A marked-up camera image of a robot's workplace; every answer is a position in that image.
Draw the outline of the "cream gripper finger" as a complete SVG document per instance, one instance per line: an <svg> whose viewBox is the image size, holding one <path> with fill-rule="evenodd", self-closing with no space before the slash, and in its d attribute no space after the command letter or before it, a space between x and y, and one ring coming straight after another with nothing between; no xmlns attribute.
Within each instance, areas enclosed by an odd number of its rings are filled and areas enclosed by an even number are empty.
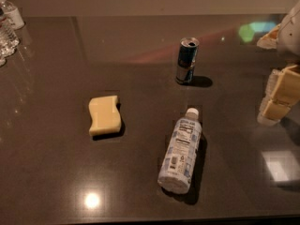
<svg viewBox="0 0 300 225"><path fill-rule="evenodd" d="M257 121L265 126L277 124L300 101L300 66L289 64L273 69L265 88Z"/></svg>
<svg viewBox="0 0 300 225"><path fill-rule="evenodd" d="M258 40L257 46L260 47L260 48L266 49L266 50L275 49L277 47L279 28L280 28L280 25L277 24L267 34L262 36Z"/></svg>

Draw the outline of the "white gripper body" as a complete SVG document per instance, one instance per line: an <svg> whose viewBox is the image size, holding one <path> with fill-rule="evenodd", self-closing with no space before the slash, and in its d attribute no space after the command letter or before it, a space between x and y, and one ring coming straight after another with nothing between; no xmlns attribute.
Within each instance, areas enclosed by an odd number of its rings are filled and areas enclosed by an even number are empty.
<svg viewBox="0 0 300 225"><path fill-rule="evenodd" d="M300 1L280 24L277 34L277 52L288 62L300 61Z"/></svg>

